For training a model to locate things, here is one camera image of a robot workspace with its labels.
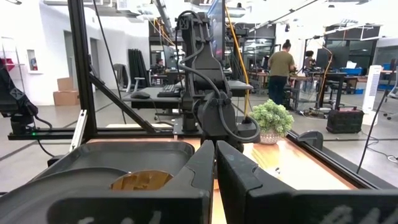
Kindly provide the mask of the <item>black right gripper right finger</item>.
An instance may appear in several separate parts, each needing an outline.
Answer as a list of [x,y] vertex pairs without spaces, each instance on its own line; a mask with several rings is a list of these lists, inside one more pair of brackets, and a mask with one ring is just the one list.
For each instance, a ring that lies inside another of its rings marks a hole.
[[397,223],[395,190],[295,190],[227,142],[216,148],[228,223]]

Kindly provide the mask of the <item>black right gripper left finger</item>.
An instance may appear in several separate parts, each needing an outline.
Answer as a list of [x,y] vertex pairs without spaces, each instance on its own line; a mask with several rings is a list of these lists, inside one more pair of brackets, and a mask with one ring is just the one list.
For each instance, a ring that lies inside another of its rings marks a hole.
[[215,147],[204,141],[159,190],[81,189],[55,201],[48,223],[211,223]]

